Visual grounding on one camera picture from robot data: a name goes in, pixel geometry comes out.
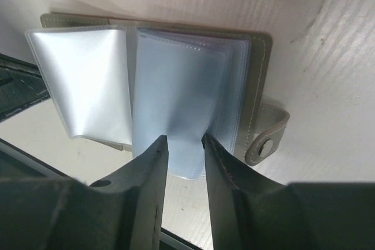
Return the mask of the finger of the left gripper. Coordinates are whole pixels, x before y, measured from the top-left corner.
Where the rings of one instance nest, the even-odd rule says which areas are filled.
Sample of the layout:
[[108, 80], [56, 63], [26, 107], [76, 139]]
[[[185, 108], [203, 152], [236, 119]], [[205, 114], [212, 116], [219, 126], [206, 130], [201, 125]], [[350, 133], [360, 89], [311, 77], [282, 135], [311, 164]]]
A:
[[1, 121], [50, 99], [38, 67], [1, 55]]

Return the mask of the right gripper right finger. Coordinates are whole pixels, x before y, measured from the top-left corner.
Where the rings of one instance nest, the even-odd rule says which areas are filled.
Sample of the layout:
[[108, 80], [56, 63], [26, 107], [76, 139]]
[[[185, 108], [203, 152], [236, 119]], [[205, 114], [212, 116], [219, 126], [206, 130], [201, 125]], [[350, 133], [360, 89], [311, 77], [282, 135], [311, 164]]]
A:
[[373, 183], [283, 185], [202, 144], [215, 249], [374, 248]]

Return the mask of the grey leather card holder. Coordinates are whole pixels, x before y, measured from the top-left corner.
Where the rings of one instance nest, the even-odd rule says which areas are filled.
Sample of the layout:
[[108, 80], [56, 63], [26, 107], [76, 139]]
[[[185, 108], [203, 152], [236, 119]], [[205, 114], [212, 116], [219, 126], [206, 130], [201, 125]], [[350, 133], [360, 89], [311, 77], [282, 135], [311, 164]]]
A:
[[26, 40], [71, 138], [131, 148], [160, 135], [168, 171], [204, 175], [205, 134], [255, 166], [279, 147], [286, 110], [262, 103], [267, 33], [45, 14]]

